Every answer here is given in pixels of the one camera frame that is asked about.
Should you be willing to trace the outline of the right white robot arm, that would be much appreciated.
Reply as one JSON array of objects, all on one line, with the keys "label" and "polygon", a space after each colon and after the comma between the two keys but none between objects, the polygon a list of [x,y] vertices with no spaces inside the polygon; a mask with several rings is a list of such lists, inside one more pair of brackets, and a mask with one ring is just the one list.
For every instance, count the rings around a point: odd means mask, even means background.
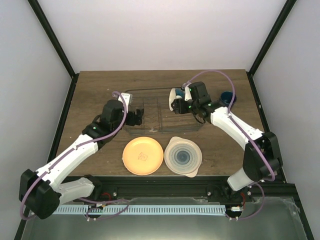
[{"label": "right white robot arm", "polygon": [[277,136],[271,131],[262,132],[234,115],[231,112],[234,100],[232,92],[229,103],[213,101],[202,81],[171,89],[168,99],[170,111],[200,117],[220,128],[243,149],[241,169],[222,188],[223,198],[229,202],[236,200],[244,187],[262,180],[274,181],[276,172],[283,166]]}]

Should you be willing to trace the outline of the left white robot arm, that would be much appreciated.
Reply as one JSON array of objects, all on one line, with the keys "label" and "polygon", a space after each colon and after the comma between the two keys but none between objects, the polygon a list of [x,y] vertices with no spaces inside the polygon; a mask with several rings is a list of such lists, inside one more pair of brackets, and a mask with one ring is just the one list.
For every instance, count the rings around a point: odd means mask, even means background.
[{"label": "left white robot arm", "polygon": [[91,175],[65,183],[65,178],[84,160],[110,142],[124,125],[140,126],[144,109],[130,111],[130,100],[109,100],[102,113],[85,127],[75,142],[54,160],[20,176],[19,200],[40,219],[51,216],[59,205],[73,200],[97,202],[102,183]]}]

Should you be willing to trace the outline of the orange plastic plate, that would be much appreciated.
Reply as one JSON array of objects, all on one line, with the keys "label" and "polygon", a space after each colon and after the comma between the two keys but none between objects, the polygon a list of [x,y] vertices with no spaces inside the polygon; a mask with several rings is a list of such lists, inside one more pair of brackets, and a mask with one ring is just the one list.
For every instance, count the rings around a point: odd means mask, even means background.
[{"label": "orange plastic plate", "polygon": [[137,176],[147,176],[162,165],[164,151],[160,143],[146,136],[136,137],[123,149],[122,162],[125,168]]}]

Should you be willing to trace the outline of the black wire dish rack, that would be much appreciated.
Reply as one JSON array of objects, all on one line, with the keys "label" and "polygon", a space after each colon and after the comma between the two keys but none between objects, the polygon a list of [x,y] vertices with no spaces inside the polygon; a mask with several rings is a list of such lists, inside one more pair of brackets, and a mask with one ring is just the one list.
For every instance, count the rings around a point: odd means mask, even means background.
[{"label": "black wire dish rack", "polygon": [[126,126],[130,135],[195,132],[203,126],[191,114],[175,114],[169,109],[171,87],[129,89],[131,110],[144,109],[142,124]]}]

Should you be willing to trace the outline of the dark blue mug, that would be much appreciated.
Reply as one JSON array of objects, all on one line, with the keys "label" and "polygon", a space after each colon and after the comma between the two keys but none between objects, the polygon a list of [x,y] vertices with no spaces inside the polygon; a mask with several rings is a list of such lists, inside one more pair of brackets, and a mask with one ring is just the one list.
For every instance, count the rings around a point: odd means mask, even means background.
[{"label": "dark blue mug", "polygon": [[231,101],[233,98],[233,92],[232,91],[224,91],[219,98],[220,103],[223,107],[229,107]]}]

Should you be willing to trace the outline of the cream and teal bowl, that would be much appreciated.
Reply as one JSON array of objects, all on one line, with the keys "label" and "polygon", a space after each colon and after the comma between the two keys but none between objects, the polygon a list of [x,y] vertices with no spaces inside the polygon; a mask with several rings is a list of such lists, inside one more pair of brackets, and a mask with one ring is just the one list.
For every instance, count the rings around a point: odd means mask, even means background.
[{"label": "cream and teal bowl", "polygon": [[169,104],[169,110],[171,112],[174,111],[174,108],[172,107],[172,103],[174,100],[177,99],[185,99],[185,91],[182,90],[181,88],[172,88],[169,93],[169,98],[168,98],[168,104]]}]

